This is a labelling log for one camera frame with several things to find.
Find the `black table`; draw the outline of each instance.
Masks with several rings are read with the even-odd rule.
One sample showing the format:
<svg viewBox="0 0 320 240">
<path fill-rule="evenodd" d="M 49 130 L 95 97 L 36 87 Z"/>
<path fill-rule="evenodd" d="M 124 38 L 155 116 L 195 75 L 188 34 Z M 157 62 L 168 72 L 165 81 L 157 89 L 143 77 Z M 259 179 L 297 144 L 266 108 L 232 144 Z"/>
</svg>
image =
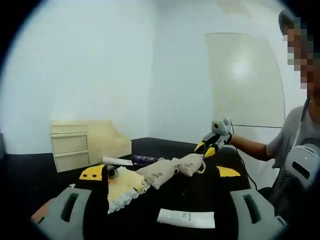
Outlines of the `black table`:
<svg viewBox="0 0 320 240">
<path fill-rule="evenodd" d="M 196 145 L 191 143 L 148 137 L 132 141 L 132 154 L 165 159 L 182 158 L 192 153 L 195 147 Z M 18 159 L 19 164 L 16 166 L 19 168 L 12 167 L 10 170 L 13 187 L 19 190 L 22 204 L 30 216 L 48 200 L 59 195 L 69 184 L 75 183 L 85 169 L 57 173 L 52 154 L 34 154 L 32 158 L 36 161 Z M 173 236 L 236 239 L 237 214 L 229 192 L 250 188 L 245 167 L 232 148 L 221 149 L 205 162 L 204 174 L 188 177 L 179 173 L 159 190 L 151 187 L 124 209 L 108 215 L 108 224 L 105 226 L 108 238 L 133 238 L 135 235 L 150 238 L 151 234 L 156 234 L 163 238 Z M 222 178 L 216 166 L 234 169 L 241 176 Z M 216 228 L 195 229 L 157 223 L 161 208 L 189 212 L 213 211 Z"/>
<path fill-rule="evenodd" d="M 190 143 L 142 138 L 132 142 L 132 153 L 172 159 L 192 153 L 195 147 L 195 144 Z M 250 188 L 246 170 L 237 152 L 227 147 L 206 159 L 205 163 L 206 169 L 203 174 L 195 174 L 193 177 L 174 175 L 159 190 L 151 187 L 125 208 L 111 213 L 108 216 L 107 229 L 110 229 L 108 236 L 237 239 L 237 213 L 230 191 Z M 232 168 L 241 176 L 220 177 L 216 166 Z M 128 169 L 136 170 L 137 167 L 132 166 Z M 188 212 L 214 212 L 215 229 L 186 228 L 158 223 L 157 217 L 161 208 Z"/>
</svg>

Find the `cable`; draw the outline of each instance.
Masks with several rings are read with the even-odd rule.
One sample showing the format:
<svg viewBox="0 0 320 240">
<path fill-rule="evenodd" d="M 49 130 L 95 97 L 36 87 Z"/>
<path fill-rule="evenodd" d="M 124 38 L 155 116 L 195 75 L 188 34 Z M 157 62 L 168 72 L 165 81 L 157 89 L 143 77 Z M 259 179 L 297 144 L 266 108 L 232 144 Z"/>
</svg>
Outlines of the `cable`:
<svg viewBox="0 0 320 240">
<path fill-rule="evenodd" d="M 235 130 L 234 130 L 234 126 L 233 126 L 233 124 L 232 124 L 232 121 L 230 121 L 230 123 L 231 123 L 231 127 L 232 127 L 232 132 L 233 132 L 233 134 L 235 134 Z M 253 182 L 253 184 L 254 184 L 254 186 L 255 186 L 255 190 L 258 191 L 257 184 L 256 184 L 256 182 L 251 178 L 251 176 L 249 175 L 249 173 L 248 173 L 248 171 L 247 171 L 247 169 L 246 169 L 245 161 L 244 161 L 244 160 L 242 159 L 242 157 L 240 156 L 240 154 L 239 154 L 239 152 L 238 152 L 238 148 L 237 148 L 236 146 L 235 146 L 235 150 L 236 150 L 236 153 L 238 154 L 238 156 L 239 156 L 240 159 L 241 159 L 241 162 L 242 162 L 242 164 L 243 164 L 243 166 L 244 166 L 244 170 L 245 170 L 246 175 L 247 175 L 248 178 Z"/>
</svg>

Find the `black tabletop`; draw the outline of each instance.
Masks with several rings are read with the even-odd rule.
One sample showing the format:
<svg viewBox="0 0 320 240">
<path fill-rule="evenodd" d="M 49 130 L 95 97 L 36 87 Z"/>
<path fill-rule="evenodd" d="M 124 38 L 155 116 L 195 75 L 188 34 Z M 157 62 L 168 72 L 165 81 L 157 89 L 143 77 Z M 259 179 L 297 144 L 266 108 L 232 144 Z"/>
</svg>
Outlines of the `black tabletop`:
<svg viewBox="0 0 320 240">
<path fill-rule="evenodd" d="M 192 153 L 195 144 L 182 143 L 155 138 L 141 138 L 132 142 L 134 155 L 181 158 Z M 240 157 L 232 148 L 222 148 L 214 156 L 205 160 L 203 174 L 188 177 L 174 175 L 159 190 L 151 187 L 146 193 L 134 199 L 125 208 L 108 216 L 110 237 L 148 237 L 215 238 L 237 239 L 238 221 L 230 191 L 250 188 L 246 171 Z M 232 168 L 240 173 L 236 177 L 220 177 L 216 166 Z M 160 209 L 188 212 L 214 212 L 215 229 L 177 227 L 158 223 Z"/>
</svg>

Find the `white drawer cabinet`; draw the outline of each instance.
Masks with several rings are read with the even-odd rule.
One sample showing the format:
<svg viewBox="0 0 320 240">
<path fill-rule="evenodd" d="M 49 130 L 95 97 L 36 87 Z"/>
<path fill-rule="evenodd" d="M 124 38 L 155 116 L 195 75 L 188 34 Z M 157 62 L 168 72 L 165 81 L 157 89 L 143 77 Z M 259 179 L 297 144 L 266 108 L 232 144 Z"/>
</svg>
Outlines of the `white drawer cabinet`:
<svg viewBox="0 0 320 240">
<path fill-rule="evenodd" d="M 98 164 L 103 156 L 130 155 L 132 147 L 110 120 L 56 121 L 51 125 L 51 143 L 58 172 Z"/>
<path fill-rule="evenodd" d="M 51 125 L 52 152 L 58 172 L 90 165 L 88 126 L 81 123 L 54 123 Z"/>
</svg>

